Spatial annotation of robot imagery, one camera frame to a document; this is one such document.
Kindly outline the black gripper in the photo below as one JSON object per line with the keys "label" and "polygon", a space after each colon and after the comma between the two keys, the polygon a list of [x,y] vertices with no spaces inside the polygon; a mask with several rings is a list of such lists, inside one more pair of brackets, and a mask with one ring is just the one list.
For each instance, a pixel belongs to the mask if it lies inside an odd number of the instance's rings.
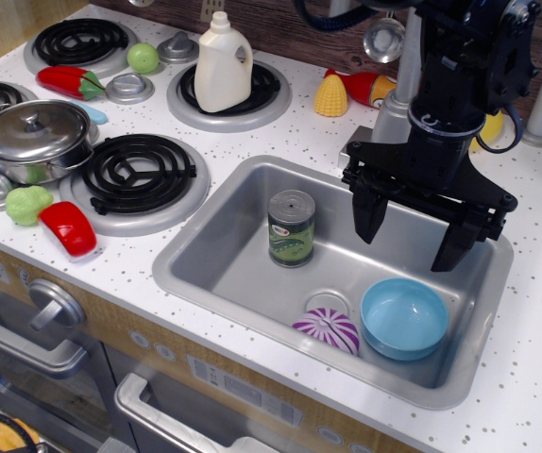
{"label": "black gripper", "polygon": [[496,240],[516,198],[483,176],[469,147],[481,138],[485,113],[463,118],[410,111],[405,143],[347,144],[343,180],[352,192],[355,231],[371,243],[390,202],[447,223],[432,264],[450,272],[476,242]]}

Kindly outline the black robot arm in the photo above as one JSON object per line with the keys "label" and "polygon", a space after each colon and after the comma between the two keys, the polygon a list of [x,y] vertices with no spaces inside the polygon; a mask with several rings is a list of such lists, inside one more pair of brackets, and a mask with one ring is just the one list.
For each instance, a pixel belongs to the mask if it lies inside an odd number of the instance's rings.
{"label": "black robot arm", "polygon": [[444,221],[432,269],[449,272],[472,246],[496,240],[517,199],[472,164],[469,146],[488,115],[515,125],[518,98],[537,71],[531,60],[536,1],[418,1],[422,77],[404,143],[352,142],[343,180],[357,234],[371,242],[389,203]]}

